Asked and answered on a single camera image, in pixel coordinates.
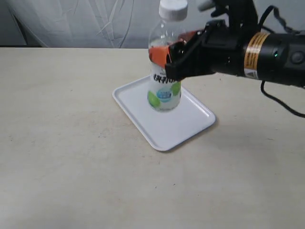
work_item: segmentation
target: plastic tray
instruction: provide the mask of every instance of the plastic tray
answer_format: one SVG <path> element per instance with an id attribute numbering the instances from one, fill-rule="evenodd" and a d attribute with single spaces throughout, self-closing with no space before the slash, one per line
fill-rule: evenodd
<path id="1" fill-rule="evenodd" d="M 175 109 L 153 110 L 146 96 L 149 80 L 146 76 L 119 87 L 112 96 L 154 149 L 168 151 L 215 122 L 215 115 L 183 86 Z"/>

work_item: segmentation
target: bottle label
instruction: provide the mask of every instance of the bottle label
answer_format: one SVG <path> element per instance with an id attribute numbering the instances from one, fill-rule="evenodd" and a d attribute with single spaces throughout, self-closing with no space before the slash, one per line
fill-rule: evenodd
<path id="1" fill-rule="evenodd" d="M 156 110 L 174 109 L 180 102 L 181 83 L 166 77 L 165 69 L 152 64 L 148 101 Z"/>

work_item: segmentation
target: beige table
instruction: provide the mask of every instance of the beige table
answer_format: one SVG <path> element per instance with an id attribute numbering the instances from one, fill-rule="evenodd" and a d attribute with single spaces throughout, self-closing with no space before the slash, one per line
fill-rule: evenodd
<path id="1" fill-rule="evenodd" d="M 218 123 L 159 153 L 112 98 L 148 73 L 146 50 L 0 49 L 1 229 L 305 227 L 304 119 L 258 81 L 187 79 Z"/>

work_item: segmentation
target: orange warning sticker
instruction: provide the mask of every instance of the orange warning sticker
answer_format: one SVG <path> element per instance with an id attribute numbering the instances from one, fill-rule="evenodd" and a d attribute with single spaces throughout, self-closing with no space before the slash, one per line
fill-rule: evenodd
<path id="1" fill-rule="evenodd" d="M 244 56 L 244 68 L 246 72 L 256 72 L 257 74 L 257 62 L 259 53 L 263 46 L 264 41 L 269 36 L 267 33 L 258 32 L 249 42 L 245 56 Z"/>

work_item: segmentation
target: plastic bottle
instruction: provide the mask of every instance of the plastic bottle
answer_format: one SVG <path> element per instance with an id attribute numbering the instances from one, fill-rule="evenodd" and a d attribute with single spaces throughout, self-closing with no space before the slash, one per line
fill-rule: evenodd
<path id="1" fill-rule="evenodd" d="M 168 46 L 184 33 L 181 21 L 187 17 L 187 0 L 161 0 L 159 23 L 151 30 L 149 49 Z M 151 107 L 160 112 L 176 108 L 181 98 L 181 82 L 166 78 L 165 69 L 151 61 L 151 78 L 147 94 Z"/>

